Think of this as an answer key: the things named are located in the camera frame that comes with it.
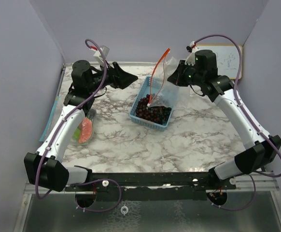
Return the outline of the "clear bag orange zipper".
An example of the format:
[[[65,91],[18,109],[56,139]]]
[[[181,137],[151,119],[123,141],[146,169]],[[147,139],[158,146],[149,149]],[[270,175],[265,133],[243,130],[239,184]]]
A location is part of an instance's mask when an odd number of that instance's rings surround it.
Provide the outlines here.
[[[178,86],[168,81],[175,73],[179,61],[174,57],[167,60],[168,48],[156,63],[150,78],[150,97],[147,107],[164,106],[172,108],[178,97]]]

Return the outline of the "blue plastic basket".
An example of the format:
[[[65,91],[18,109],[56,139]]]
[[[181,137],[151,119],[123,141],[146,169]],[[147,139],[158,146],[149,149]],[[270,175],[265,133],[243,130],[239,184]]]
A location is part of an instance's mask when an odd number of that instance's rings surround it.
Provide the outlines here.
[[[145,80],[132,104],[132,122],[164,131],[179,97],[178,88],[168,82],[162,85],[151,76]]]

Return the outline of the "dark grape bunch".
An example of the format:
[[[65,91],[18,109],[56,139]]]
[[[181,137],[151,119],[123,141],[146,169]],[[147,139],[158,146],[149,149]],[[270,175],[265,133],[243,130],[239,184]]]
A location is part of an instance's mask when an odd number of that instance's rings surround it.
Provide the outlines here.
[[[147,104],[149,103],[150,97],[151,95],[147,94],[138,101],[136,116],[153,123],[165,125],[169,119],[171,108],[164,106],[148,107]]]

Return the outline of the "dark purple plum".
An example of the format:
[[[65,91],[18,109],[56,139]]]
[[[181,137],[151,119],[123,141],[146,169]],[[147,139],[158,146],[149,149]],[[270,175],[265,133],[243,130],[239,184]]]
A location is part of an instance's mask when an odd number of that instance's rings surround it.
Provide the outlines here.
[[[86,114],[86,118],[88,118],[91,121],[94,121],[94,118],[96,116],[97,112],[95,109],[91,108],[88,113]]]

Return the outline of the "watermelon slice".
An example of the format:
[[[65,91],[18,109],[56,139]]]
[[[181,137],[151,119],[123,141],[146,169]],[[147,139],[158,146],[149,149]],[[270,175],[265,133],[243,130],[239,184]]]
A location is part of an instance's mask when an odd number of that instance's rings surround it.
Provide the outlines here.
[[[78,142],[82,144],[91,138],[93,131],[92,121],[85,117],[79,125],[79,129],[81,130],[81,134]]]

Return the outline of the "clear bag blue zipper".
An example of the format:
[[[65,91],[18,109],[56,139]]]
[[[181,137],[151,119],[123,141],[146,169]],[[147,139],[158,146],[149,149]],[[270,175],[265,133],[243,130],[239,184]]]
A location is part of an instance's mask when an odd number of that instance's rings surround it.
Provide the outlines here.
[[[64,97],[56,96],[46,127],[39,139],[40,142],[45,141],[52,128],[55,126],[62,111],[63,100]],[[74,144],[84,145],[90,141],[94,132],[94,118],[96,114],[97,112],[94,108],[91,108],[88,113],[85,113],[85,118],[78,125],[71,138]]]

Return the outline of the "green leaf vegetable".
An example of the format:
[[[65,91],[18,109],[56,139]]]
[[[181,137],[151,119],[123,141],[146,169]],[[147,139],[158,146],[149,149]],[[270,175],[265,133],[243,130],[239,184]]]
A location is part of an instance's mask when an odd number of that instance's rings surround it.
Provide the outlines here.
[[[80,137],[80,134],[81,134],[81,130],[79,128],[77,128],[72,136],[72,139],[75,141],[75,142],[78,142],[79,141],[79,137]]]

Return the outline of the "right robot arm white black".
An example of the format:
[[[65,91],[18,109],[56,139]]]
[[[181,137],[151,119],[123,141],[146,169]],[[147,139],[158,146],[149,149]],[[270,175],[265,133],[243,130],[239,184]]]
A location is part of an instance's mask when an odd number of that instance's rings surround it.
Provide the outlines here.
[[[180,60],[168,81],[180,87],[200,87],[203,95],[209,97],[224,112],[245,147],[245,151],[234,158],[210,169],[208,184],[211,188],[219,189],[226,179],[239,174],[250,174],[274,160],[281,147],[280,136],[272,136],[260,126],[234,91],[232,80],[218,74],[214,52],[196,51],[194,65]]]

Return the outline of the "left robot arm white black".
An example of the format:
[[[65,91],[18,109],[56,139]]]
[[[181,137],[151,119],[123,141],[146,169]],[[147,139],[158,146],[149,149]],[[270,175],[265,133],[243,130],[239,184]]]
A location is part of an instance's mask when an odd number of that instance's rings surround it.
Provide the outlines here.
[[[101,88],[125,89],[138,77],[121,69],[117,62],[96,69],[88,61],[79,60],[72,66],[71,79],[60,117],[52,131],[35,153],[27,153],[24,157],[29,183],[37,188],[61,192],[65,186],[73,184],[83,191],[92,187],[89,169],[64,167],[62,161],[66,148]]]

